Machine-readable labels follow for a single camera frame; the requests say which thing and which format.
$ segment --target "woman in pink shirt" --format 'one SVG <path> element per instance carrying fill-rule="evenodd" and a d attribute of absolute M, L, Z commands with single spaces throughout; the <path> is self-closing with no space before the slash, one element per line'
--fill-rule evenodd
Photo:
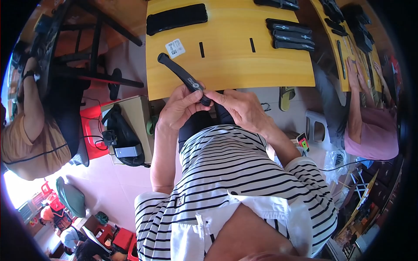
<path fill-rule="evenodd" d="M 398 155 L 396 107 L 389 93 L 380 66 L 374 67 L 383 83 L 388 109 L 378 109 L 367 87 L 359 65 L 346 61 L 351 93 L 342 106 L 337 92 L 324 71 L 312 63 L 316 89 L 319 91 L 328 125 L 331 143 L 347 153 L 370 160 L 390 160 Z M 366 97 L 366 107 L 360 106 L 360 88 Z"/>

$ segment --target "striped shirt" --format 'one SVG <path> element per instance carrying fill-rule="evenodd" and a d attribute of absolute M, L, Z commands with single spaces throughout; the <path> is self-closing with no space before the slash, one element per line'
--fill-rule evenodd
<path fill-rule="evenodd" d="M 329 188 L 310 158 L 296 158 L 283 169 L 266 147 L 260 135 L 235 125 L 189 138 L 180 152 L 183 177 L 172 193 L 135 199 L 139 259 L 203 260 L 240 203 L 286 236 L 301 256 L 315 256 L 337 225 Z"/>

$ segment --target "person in tan shirt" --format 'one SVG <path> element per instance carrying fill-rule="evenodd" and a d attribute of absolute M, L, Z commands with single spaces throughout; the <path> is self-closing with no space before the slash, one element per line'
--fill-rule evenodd
<path fill-rule="evenodd" d="M 18 105 L 18 114 L 10 125 L 1 124 L 2 161 L 25 180 L 55 173 L 77 153 L 80 104 L 83 91 L 90 86 L 86 80 L 56 78 L 41 103 L 33 76 L 36 68 L 36 59 L 29 58 L 23 71 L 23 88 L 19 88 L 23 90 L 18 94 L 23 104 Z"/>

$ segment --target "bracelet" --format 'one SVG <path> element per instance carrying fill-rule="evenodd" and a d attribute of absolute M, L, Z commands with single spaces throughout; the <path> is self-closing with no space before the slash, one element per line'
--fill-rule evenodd
<path fill-rule="evenodd" d="M 22 82 L 25 80 L 26 77 L 34 76 L 34 75 L 35 75 L 35 72 L 33 70 L 27 71 L 26 74 L 22 78 Z"/>

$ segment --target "white stool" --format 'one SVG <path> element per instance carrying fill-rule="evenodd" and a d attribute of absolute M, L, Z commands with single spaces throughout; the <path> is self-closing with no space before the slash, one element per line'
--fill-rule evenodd
<path fill-rule="evenodd" d="M 306 133 L 309 133 L 309 146 L 315 146 L 330 151 L 337 150 L 337 148 L 329 141 L 329 133 L 325 116 L 309 110 L 306 111 L 305 115 L 309 118 L 309 125 L 306 126 Z"/>

